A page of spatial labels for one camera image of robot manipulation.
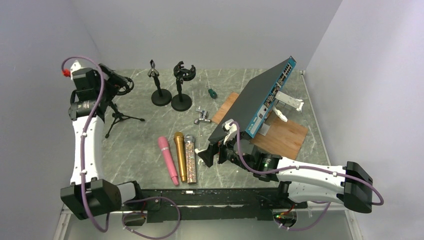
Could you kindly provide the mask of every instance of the microphone head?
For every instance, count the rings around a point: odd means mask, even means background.
[[[164,136],[160,136],[160,137],[157,138],[157,145],[159,145],[160,149],[170,147],[170,145],[168,143],[168,139]]]

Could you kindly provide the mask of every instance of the floor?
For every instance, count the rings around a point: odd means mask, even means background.
[[[147,76],[148,69],[128,69],[119,74],[131,77],[135,87],[124,96],[115,97],[119,111],[126,115],[144,118],[146,121],[130,119],[116,124],[110,137],[103,140],[103,171],[105,179],[114,184],[136,180],[144,189],[192,189],[192,188],[257,188],[276,187],[276,182],[263,182],[238,166],[225,162],[206,167],[197,161],[197,184],[180,184],[175,187],[169,177],[164,159],[157,144],[160,136],[168,139],[173,160],[177,166],[177,155],[173,136],[175,132],[196,136],[196,147],[204,149],[208,137],[215,129],[214,123],[193,124],[199,117],[196,108],[209,111],[209,118],[217,112],[231,92],[240,93],[249,80],[266,69],[198,69],[196,77],[184,82],[182,92],[193,101],[192,107],[185,112],[177,112],[167,106],[155,106],[151,94],[156,90],[152,78]],[[168,89],[172,95],[177,94],[175,77],[172,69],[158,69],[161,87]],[[212,88],[218,98],[212,99],[208,89]],[[298,71],[294,70],[282,90],[284,93],[302,99],[305,104],[302,112],[294,108],[279,106],[288,119],[308,128],[308,133],[297,161],[327,165],[327,157],[321,141],[317,123],[308,99],[307,90]],[[105,117],[106,134],[113,118],[111,110]]]

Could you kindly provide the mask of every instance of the gold microphone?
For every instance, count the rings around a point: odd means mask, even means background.
[[[179,177],[181,182],[187,182],[186,154],[184,153],[184,135],[177,131],[173,136],[173,141],[176,147],[176,156],[178,158]]]

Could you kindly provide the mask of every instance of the wall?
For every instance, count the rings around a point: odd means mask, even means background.
[[[1,1],[0,239],[53,238],[74,162],[72,55],[99,59],[70,1]]]
[[[331,162],[357,161],[385,197],[357,214],[367,240],[424,235],[423,9],[344,0],[306,70]]]
[[[105,63],[305,69],[341,0],[72,0]]]

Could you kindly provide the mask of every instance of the round black base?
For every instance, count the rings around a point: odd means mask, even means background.
[[[192,99],[187,94],[182,94],[182,101],[180,101],[177,94],[173,96],[171,106],[175,111],[184,112],[192,106]]]
[[[159,96],[159,91],[156,90],[151,94],[151,102],[156,106],[165,106],[171,102],[172,95],[170,91],[161,89],[162,96]]]

